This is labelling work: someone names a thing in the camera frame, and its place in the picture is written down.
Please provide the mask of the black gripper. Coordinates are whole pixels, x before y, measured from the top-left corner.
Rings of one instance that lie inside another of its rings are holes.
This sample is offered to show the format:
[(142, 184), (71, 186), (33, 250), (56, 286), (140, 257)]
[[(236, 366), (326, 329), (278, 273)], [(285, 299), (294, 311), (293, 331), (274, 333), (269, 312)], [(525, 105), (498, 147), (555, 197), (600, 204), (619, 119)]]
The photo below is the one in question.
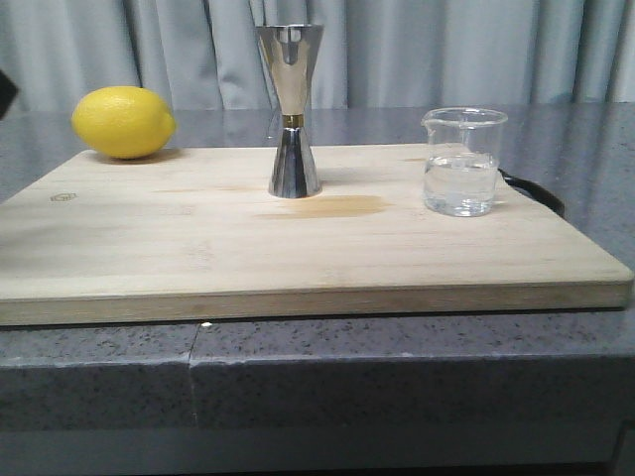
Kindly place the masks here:
[(0, 118), (3, 119), (19, 92), (14, 81), (0, 70)]

